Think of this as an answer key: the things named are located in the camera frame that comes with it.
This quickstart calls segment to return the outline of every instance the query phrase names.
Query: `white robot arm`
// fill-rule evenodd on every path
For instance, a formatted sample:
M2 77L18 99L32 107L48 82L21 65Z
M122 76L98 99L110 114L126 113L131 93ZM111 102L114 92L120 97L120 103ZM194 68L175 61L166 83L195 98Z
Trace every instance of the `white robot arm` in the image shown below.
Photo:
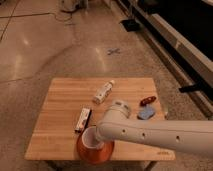
M114 101L96 126L96 139L128 141L213 157L211 121L142 121L129 116L127 103Z

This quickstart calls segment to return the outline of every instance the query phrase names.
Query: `bottle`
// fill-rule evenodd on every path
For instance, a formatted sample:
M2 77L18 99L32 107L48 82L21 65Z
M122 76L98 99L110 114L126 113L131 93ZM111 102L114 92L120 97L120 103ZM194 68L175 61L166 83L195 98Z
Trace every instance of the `bottle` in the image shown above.
M109 95L109 93L112 90L113 85L115 84L114 80L111 80L103 85L95 94L93 97L93 102L96 104L101 104L105 98Z

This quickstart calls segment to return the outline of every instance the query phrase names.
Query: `wooden table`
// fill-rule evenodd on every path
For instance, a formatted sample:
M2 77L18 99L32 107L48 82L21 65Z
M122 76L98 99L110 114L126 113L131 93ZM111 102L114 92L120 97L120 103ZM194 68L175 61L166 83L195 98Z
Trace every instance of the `wooden table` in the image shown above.
M112 92L99 106L92 103L98 88L115 80ZM76 151L78 134L74 132L81 109L92 108L89 125L95 125L114 99L122 99L132 109L136 118L139 102L148 96L156 96L152 78L55 78L52 80L41 113L32 134L25 159L27 160L79 160ZM151 120L163 120L159 99L152 104L156 115ZM168 161L174 160L173 151L129 142L115 142L111 160Z

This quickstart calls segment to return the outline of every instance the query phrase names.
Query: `concrete floor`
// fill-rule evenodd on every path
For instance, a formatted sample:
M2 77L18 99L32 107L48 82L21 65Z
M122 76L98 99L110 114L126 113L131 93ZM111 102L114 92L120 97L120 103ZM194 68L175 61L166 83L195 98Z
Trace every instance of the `concrete floor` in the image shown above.
M0 6L0 16L11 15L17 0ZM21 0L14 15L58 10L57 0ZM169 119L204 120L203 114L143 39L126 32L125 18L114 4L92 0L70 21L53 15L13 18L0 43L0 170L46 171L44 162L24 160L40 108L54 77L153 77ZM0 19L0 34L8 19ZM107 50L120 48L108 56ZM213 160L176 153L177 160L159 162L153 170L213 170ZM74 163L67 170L143 170L142 162L112 162L100 166Z

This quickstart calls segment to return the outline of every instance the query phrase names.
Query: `table leg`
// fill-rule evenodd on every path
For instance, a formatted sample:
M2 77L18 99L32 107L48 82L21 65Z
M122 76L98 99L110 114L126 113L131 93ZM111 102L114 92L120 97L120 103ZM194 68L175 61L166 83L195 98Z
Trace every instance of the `table leg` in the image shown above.
M58 167L57 164L52 160L46 160L45 161L48 166L50 166L54 171L62 171L63 169L61 167Z
M156 161L151 161L148 166L144 169L144 171L151 171L152 168L157 164Z

